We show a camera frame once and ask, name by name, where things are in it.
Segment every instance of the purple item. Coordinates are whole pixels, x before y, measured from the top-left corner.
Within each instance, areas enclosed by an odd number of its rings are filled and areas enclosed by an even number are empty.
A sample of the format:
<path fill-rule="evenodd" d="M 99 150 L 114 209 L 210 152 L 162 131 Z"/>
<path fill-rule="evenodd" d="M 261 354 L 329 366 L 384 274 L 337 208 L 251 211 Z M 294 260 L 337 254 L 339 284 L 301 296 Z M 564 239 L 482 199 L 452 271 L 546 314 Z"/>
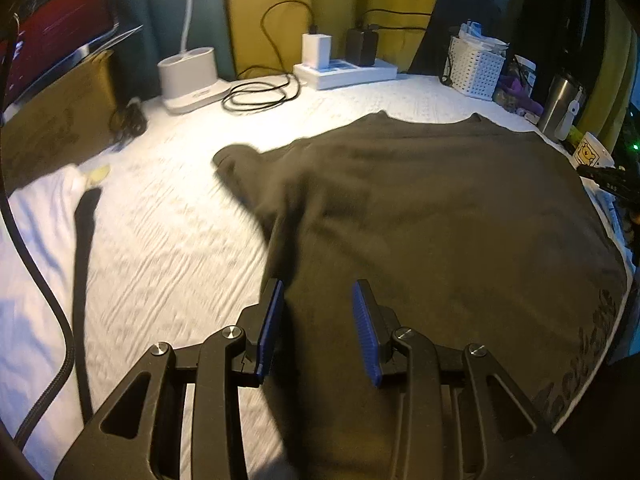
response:
<path fill-rule="evenodd" d="M 543 106 L 534 101 L 527 95 L 526 89 L 522 87 L 520 79 L 512 75 L 501 75 L 498 78 L 498 88 L 508 95 L 518 99 L 518 108 L 524 108 L 525 110 L 541 116 L 545 110 Z"/>

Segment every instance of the white cable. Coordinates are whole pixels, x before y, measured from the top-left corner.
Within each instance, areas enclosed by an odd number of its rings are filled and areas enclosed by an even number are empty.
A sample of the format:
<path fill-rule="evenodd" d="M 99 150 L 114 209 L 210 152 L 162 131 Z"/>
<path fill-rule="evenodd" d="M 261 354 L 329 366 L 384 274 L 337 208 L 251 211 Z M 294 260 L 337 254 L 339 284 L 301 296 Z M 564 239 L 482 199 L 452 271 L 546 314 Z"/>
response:
<path fill-rule="evenodd" d="M 187 0 L 184 9 L 184 25 L 182 27 L 182 37 L 180 38 L 180 52 L 187 51 L 187 38 L 189 37 L 189 26 L 191 25 L 191 11 L 193 10 L 193 0 Z"/>

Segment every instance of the blue gripper pad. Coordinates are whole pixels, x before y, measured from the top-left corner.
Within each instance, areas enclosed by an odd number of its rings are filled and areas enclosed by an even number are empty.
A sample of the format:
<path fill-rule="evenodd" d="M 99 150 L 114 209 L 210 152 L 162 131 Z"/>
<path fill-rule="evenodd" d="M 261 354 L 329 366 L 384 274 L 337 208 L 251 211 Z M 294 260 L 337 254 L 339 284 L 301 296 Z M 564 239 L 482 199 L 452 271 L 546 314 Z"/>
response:
<path fill-rule="evenodd" d="M 353 318 L 358 332 L 364 368 L 376 387 L 380 386 L 383 377 L 380 363 L 382 342 L 374 326 L 374 319 L 379 315 L 378 304 L 373 299 L 369 283 L 366 280 L 358 280 L 353 285 Z"/>
<path fill-rule="evenodd" d="M 260 382 L 269 375 L 269 371 L 271 370 L 273 351 L 276 345 L 276 339 L 278 338 L 280 318 L 282 317 L 282 309 L 284 307 L 283 290 L 282 282 L 278 280 L 273 289 L 267 314 L 264 317 L 264 323 L 260 330 L 257 350 L 258 362 L 255 369 L 255 373 Z"/>

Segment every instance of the sweatshirt sleeve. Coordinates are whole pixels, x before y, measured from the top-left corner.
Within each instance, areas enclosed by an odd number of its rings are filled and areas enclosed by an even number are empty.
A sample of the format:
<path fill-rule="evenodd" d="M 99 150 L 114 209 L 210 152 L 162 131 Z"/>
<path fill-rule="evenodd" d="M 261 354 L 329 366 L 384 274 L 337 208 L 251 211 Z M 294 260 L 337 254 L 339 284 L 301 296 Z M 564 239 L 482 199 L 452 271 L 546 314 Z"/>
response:
<path fill-rule="evenodd" d="M 262 157 L 251 146 L 234 144 L 213 156 L 212 163 L 225 186 L 250 211 L 260 202 Z"/>
<path fill-rule="evenodd" d="M 242 144 L 223 148 L 212 160 L 227 189 L 255 215 L 266 241 L 278 214 L 286 209 L 279 160 L 278 150 L 259 153 Z"/>

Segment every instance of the white power adapter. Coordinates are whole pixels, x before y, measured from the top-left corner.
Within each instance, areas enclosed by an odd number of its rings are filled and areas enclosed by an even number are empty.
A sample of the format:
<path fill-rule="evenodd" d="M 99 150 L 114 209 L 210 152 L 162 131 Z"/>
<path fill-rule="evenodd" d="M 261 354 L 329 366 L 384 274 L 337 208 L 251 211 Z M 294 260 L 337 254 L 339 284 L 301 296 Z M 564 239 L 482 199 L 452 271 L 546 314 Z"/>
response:
<path fill-rule="evenodd" d="M 315 70 L 329 68 L 331 36 L 326 34 L 302 35 L 302 64 Z"/>

